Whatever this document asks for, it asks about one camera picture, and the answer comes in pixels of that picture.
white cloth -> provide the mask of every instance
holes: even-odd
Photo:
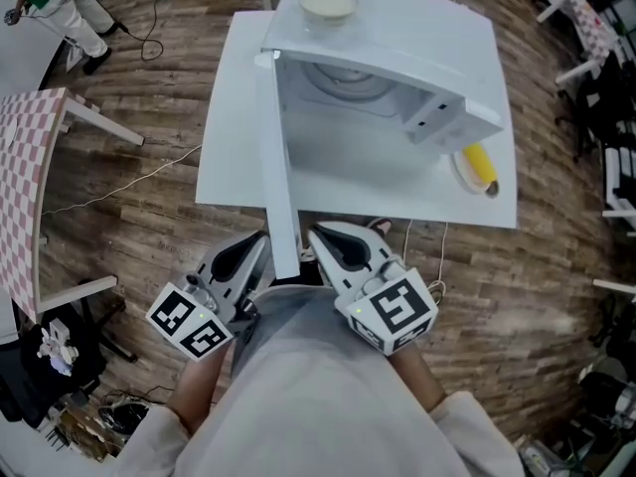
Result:
[[[34,16],[46,18],[61,34],[75,39],[90,57],[101,57],[108,49],[97,33],[114,21],[95,0],[49,0]]]
[[[150,410],[114,475],[522,477],[514,448],[470,393],[428,415],[386,358],[333,312],[324,288],[256,300],[299,309],[251,357],[192,439]]]

